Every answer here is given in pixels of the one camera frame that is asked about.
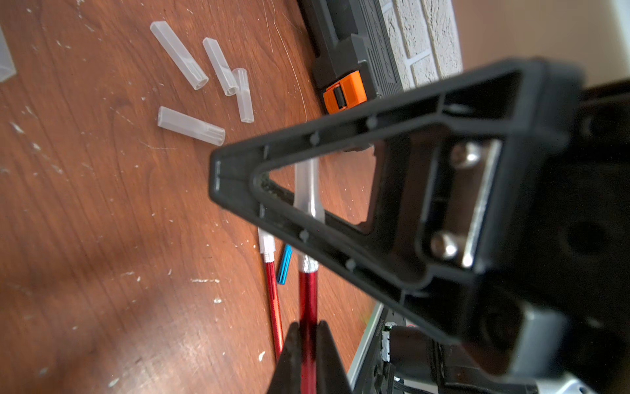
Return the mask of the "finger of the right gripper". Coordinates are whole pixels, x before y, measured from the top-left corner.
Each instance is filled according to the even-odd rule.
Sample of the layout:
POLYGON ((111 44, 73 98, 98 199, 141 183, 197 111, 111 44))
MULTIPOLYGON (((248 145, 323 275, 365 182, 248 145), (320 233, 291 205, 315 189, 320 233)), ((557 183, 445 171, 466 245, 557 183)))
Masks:
MULTIPOLYGON (((277 131, 358 136, 359 145, 374 147, 418 132, 428 149, 428 183, 424 236, 273 235, 427 335, 459 341, 471 328, 484 274, 508 263, 519 243, 543 164, 569 146, 582 82, 566 63, 510 59, 277 131)), ((260 228, 269 202, 261 176, 272 181, 269 172, 292 164, 265 164, 272 134, 210 158, 211 200, 260 228)))
MULTIPOLYGON (((313 220, 304 227, 297 223, 299 214, 290 204, 295 195, 262 175, 260 191, 269 194, 269 202, 260 210, 263 229, 277 236, 298 236, 307 230, 310 236, 424 236, 421 215, 428 183, 428 149, 420 144, 418 132, 377 141, 377 164, 367 219, 351 224, 326 211, 325 223, 316 226, 313 220)), ((298 163, 317 159, 336 146, 361 144, 358 136, 328 139, 321 132, 284 136, 277 132, 267 137, 263 147, 265 164, 298 163)))

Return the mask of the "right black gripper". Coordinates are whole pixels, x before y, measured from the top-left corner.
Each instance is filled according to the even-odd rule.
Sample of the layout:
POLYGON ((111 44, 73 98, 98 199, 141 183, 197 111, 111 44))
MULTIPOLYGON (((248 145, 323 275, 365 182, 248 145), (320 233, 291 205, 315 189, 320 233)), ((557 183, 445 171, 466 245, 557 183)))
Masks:
POLYGON ((410 137, 395 251, 423 274, 399 307, 485 373, 629 390, 629 84, 587 90, 564 147, 410 137))

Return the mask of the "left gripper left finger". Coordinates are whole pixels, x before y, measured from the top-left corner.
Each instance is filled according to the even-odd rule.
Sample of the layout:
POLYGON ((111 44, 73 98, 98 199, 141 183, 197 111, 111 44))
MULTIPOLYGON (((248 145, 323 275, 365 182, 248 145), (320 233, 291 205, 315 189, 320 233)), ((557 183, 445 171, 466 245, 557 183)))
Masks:
POLYGON ((300 394, 302 341, 300 325, 290 325, 267 394, 300 394))

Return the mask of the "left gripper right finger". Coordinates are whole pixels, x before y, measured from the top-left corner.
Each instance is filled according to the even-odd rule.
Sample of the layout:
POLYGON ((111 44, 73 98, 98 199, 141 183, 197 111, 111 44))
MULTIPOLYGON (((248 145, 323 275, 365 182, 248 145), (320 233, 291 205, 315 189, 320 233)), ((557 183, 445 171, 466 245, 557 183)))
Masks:
POLYGON ((317 394, 352 394, 331 329, 320 321, 316 331, 317 394))

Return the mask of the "red carving knife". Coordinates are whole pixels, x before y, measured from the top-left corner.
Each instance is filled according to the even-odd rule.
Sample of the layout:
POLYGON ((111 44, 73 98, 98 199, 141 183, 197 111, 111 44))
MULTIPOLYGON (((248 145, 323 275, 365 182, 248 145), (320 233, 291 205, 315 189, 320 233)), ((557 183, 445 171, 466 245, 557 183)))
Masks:
MULTIPOLYGON (((324 223, 325 209, 320 199, 318 159, 310 159, 295 164, 295 186, 294 207, 324 223)), ((301 251, 298 253, 302 346, 301 393, 317 392, 318 268, 318 261, 301 251)))
POLYGON ((277 277, 275 270, 276 242, 274 237, 266 231, 258 228, 259 251, 262 255, 267 282, 267 294, 272 325, 272 341, 276 361, 282 355, 284 346, 284 333, 282 328, 281 307, 277 291, 277 277))

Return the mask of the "blue carving knife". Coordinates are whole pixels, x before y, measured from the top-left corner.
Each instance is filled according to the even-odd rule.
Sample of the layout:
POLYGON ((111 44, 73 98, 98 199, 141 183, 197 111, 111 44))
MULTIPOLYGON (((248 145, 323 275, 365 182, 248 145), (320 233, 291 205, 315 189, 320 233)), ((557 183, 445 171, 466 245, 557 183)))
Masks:
POLYGON ((277 283, 279 285, 285 285, 286 283, 292 254, 293 254, 293 249, 291 245, 285 244, 284 249, 282 251, 282 258, 279 264, 279 268, 277 269, 277 283))

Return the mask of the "translucent protective cap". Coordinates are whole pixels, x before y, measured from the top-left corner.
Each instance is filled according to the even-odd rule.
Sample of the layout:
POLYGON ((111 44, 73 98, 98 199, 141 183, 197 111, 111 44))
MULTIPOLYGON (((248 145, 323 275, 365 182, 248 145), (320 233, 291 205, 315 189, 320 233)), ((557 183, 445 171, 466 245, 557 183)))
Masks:
POLYGON ((222 146, 226 139, 223 128, 166 107, 159 108, 157 125, 215 146, 222 146))
POLYGON ((254 109, 249 86, 248 72, 244 68, 236 68, 232 71, 239 90, 236 93, 239 115, 243 123, 254 122, 254 109))
POLYGON ((167 22, 154 21, 150 30, 194 90, 208 83, 208 76, 167 22))
POLYGON ((203 47, 208 54, 208 58, 224 94, 226 96, 235 95, 239 91, 239 85, 236 82, 236 78, 228 65, 218 41, 216 41, 216 39, 204 38, 203 47))
POLYGON ((0 82, 3 83, 14 77, 16 73, 17 70, 12 59, 11 51, 3 34, 3 30, 0 30, 0 82))

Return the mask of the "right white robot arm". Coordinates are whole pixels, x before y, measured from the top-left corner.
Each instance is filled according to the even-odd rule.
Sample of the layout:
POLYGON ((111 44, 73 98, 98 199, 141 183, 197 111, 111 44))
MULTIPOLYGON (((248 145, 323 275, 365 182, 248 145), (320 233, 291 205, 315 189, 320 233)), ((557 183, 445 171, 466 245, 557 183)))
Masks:
POLYGON ((354 385, 312 310, 271 392, 629 390, 629 83, 510 59, 217 149, 213 202, 409 321, 354 385))

